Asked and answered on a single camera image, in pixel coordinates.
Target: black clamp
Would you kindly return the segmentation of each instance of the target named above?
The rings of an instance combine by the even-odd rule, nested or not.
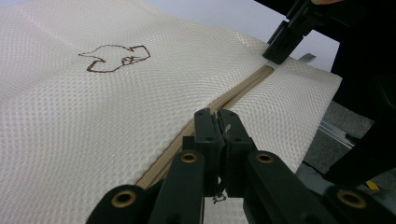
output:
[[[114,188],[87,224],[203,223],[204,197],[218,198],[224,189],[244,199],[249,223],[396,223],[356,189],[331,187],[323,196],[307,189],[277,155],[256,148],[232,111],[203,109],[194,123],[195,136],[184,137],[164,181],[147,190]]]
[[[353,26],[366,11],[352,0],[318,6],[311,0],[297,0],[286,18],[282,21],[268,41],[269,47],[262,55],[277,63],[283,63],[294,49],[316,26],[325,25],[330,19],[339,21],[345,26]]]

